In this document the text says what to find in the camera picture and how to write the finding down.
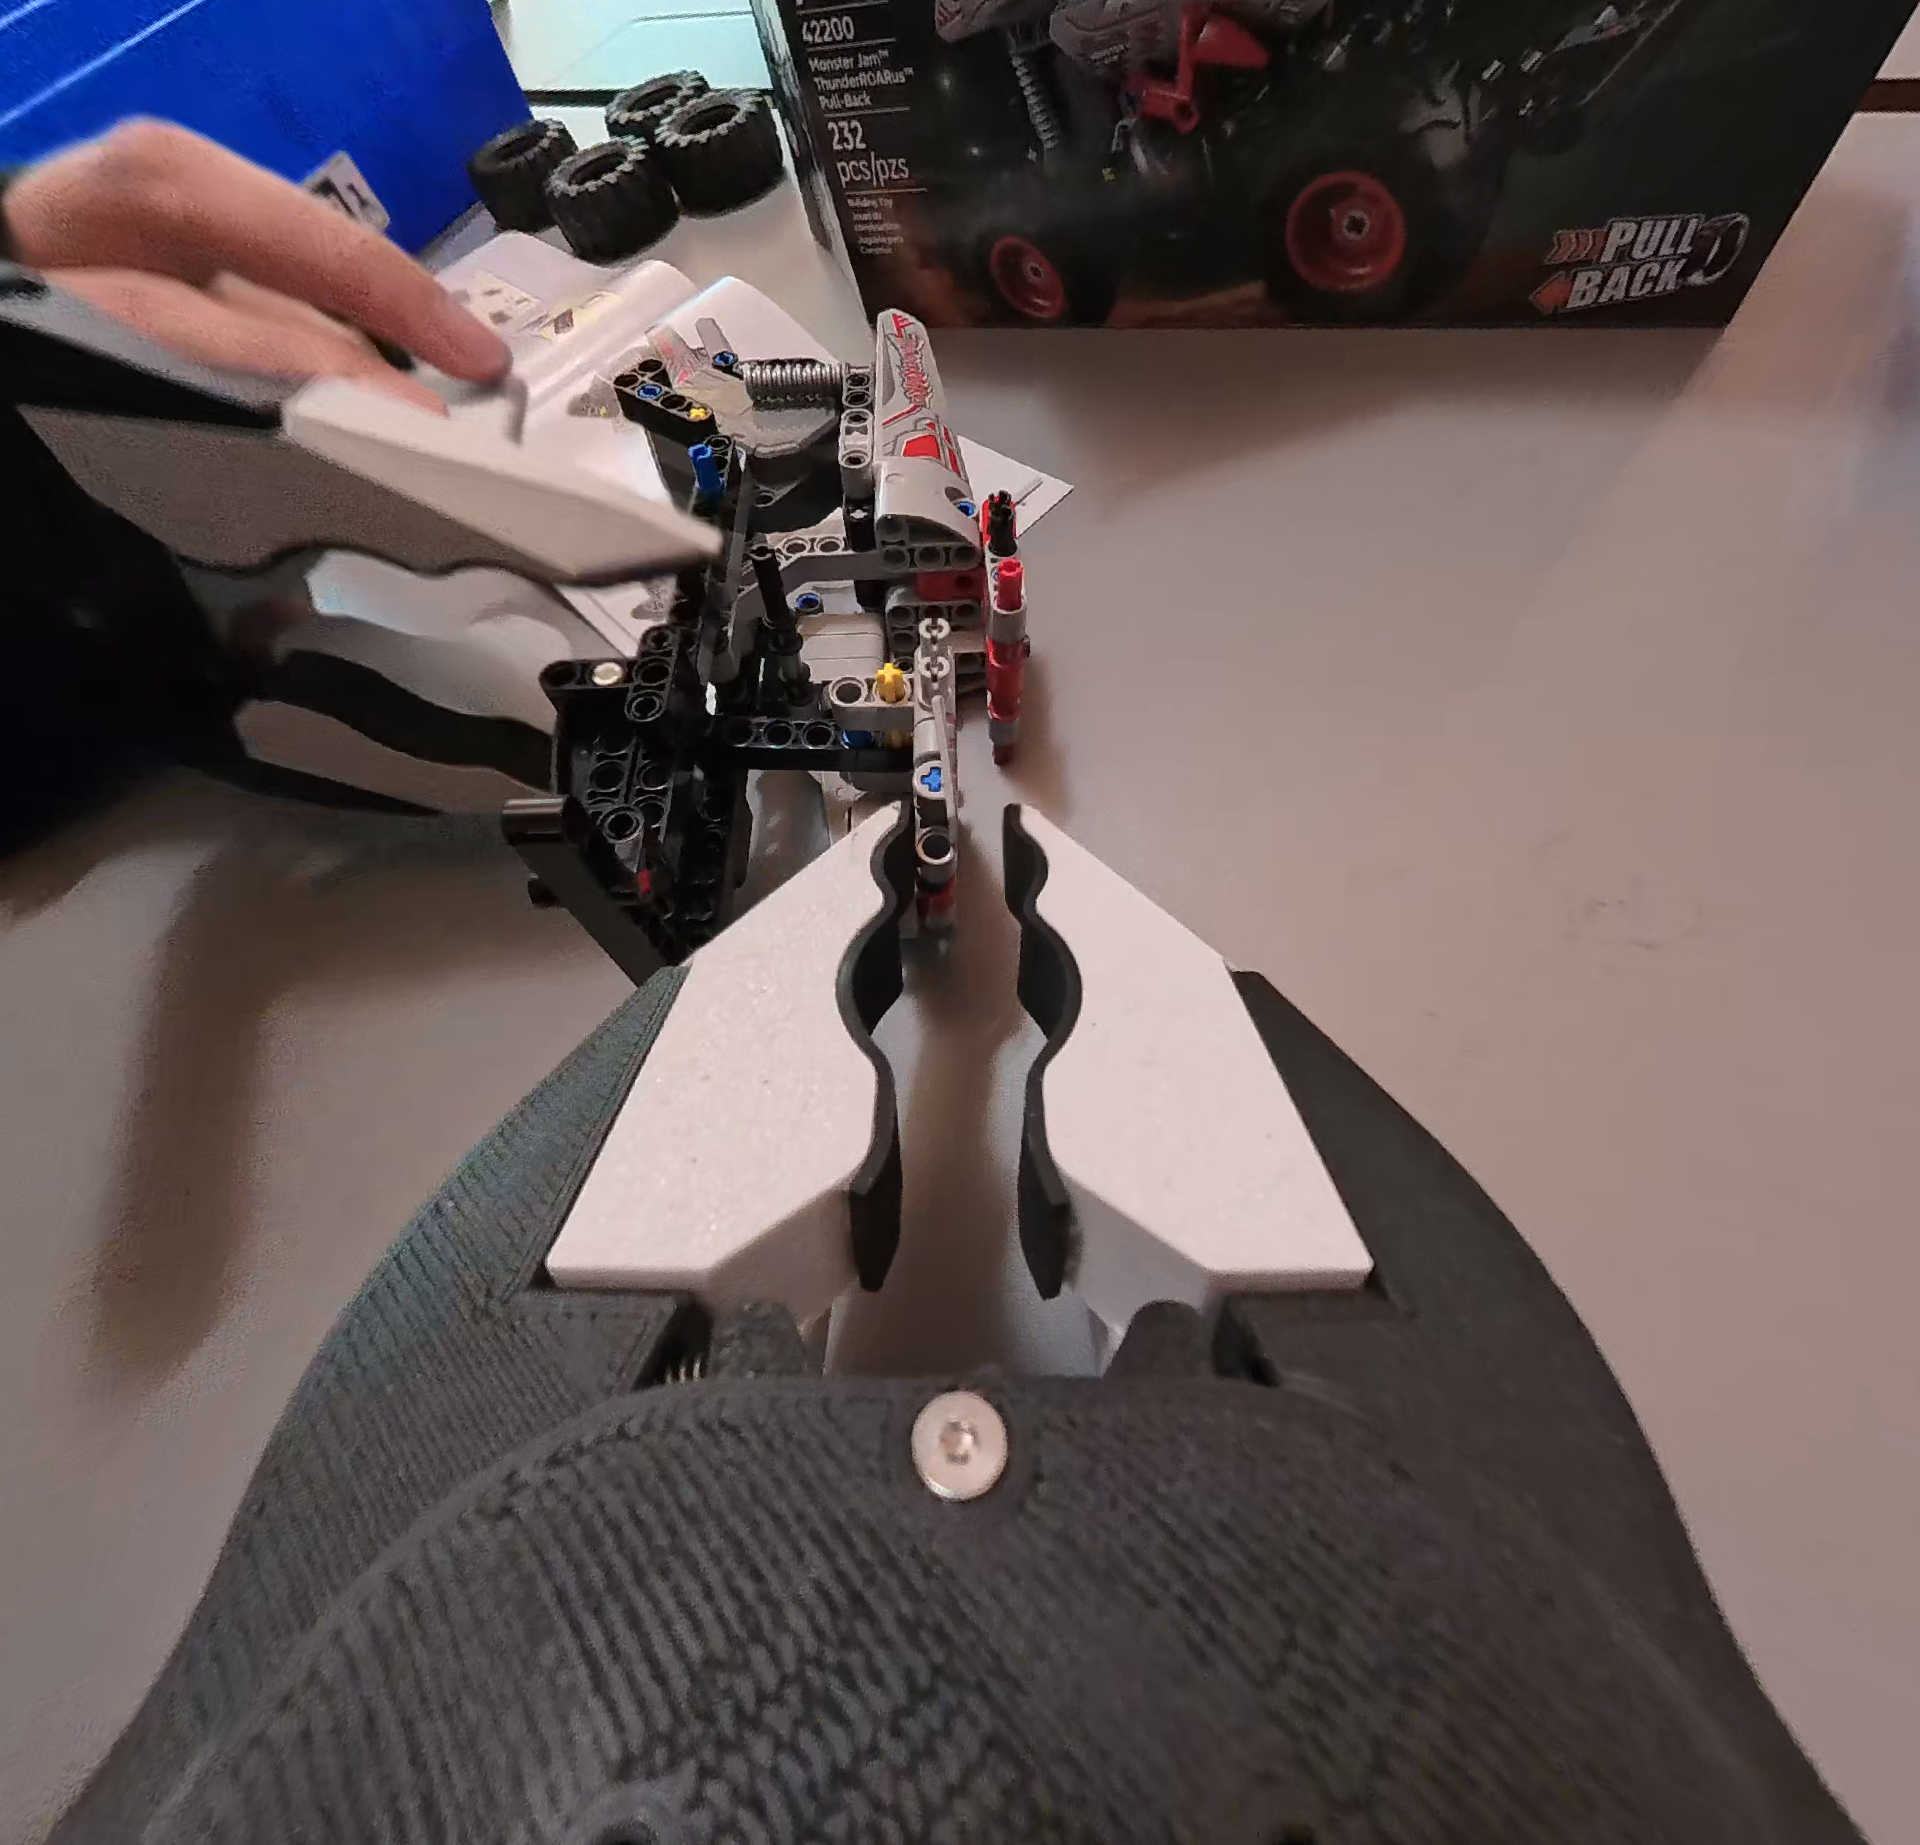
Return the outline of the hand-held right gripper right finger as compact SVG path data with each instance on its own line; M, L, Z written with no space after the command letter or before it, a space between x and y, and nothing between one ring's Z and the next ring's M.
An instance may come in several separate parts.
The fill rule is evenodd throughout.
M1252 1371L1259 1308L1374 1313L1376 1260L1232 964L1023 802L1003 889L1041 1036L1021 1251L1046 1301L1080 1301L1093 1374L1162 1308L1197 1319L1218 1371Z

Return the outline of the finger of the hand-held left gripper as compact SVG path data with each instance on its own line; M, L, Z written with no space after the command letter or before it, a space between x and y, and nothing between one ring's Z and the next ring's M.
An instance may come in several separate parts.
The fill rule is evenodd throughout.
M237 657L246 752L429 811L539 801L553 776L560 596L537 584L202 584Z
M38 404L24 417L98 503L232 575L349 550L424 577L637 584L725 553L702 517L349 379L295 394L273 430Z

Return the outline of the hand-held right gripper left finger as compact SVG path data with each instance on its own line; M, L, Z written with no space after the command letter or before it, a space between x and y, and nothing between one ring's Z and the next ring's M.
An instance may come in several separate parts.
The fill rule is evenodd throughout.
M682 971L546 1256L562 1287L773 1303L811 1328L899 1253L895 1070L915 819L894 802Z

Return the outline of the brick toy truck model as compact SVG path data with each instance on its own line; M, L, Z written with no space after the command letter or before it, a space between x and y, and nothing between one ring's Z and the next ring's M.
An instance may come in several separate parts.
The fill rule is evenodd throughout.
M863 361L662 322L600 394L723 550L644 602L625 655L544 670L551 792L505 813L533 896L637 982L686 964L732 919L750 776L788 768L824 786L833 838L908 801L911 921L947 937L963 702L1010 761L1033 645L1019 496L976 489L926 322L886 306Z

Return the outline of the grey desk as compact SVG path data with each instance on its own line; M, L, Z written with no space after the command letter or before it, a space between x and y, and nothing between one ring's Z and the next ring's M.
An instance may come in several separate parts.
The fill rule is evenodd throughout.
M1767 1690L1917 1841L1917 119L1690 331L947 333L1033 537L829 1365L1087 1371L1014 1244L1003 801L1259 967L1550 1263ZM4 1841L180 1640L392 1236L626 998L496 826L153 776L4 872Z

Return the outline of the person's left hand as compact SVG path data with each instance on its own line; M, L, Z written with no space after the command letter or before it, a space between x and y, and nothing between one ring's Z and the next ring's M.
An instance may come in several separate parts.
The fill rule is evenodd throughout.
M178 125L132 118L4 187L4 256L214 369L347 379L442 412L384 347L494 385L508 343L415 256Z

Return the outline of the white instruction booklet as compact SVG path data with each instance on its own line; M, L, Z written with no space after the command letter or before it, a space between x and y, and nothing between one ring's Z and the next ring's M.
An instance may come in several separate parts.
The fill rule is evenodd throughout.
M1026 607L1019 587L996 589L999 559L1067 485L958 433L926 322L886 304L872 349L838 358L738 275L700 286L660 256L600 268L517 232L444 283L512 343L531 453L680 507L698 487L689 446L712 464L748 458L763 490L754 525L815 682L910 668L935 618L962 690L1003 677ZM496 568L417 584L327 551L306 596L273 648L289 688L361 675L463 720L548 729L542 673L637 657L677 593L668 578L544 587Z

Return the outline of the black toy tire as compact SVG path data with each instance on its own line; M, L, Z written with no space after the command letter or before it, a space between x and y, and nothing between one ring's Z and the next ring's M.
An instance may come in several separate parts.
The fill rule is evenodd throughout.
M646 137L569 152L546 177L544 200L569 250L598 265L646 252L680 218L673 179Z
M612 141L650 144L660 137L662 123L689 103L709 96L712 85L700 71L657 75L612 96L605 128Z
M499 229L553 225L548 182L583 150L565 123L531 118L506 128L469 153L472 193Z
M677 107L653 150L689 216L723 216L773 191L788 177L782 130L768 92L712 89Z

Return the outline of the blue box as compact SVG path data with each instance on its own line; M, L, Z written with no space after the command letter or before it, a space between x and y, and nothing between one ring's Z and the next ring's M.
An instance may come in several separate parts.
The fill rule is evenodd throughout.
M3 0L8 168L175 123L418 250L531 112L488 0Z

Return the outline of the black toy truck box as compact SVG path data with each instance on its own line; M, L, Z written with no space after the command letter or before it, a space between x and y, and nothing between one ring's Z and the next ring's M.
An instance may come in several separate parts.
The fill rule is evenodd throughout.
M931 326L1716 326L1917 0L750 0Z

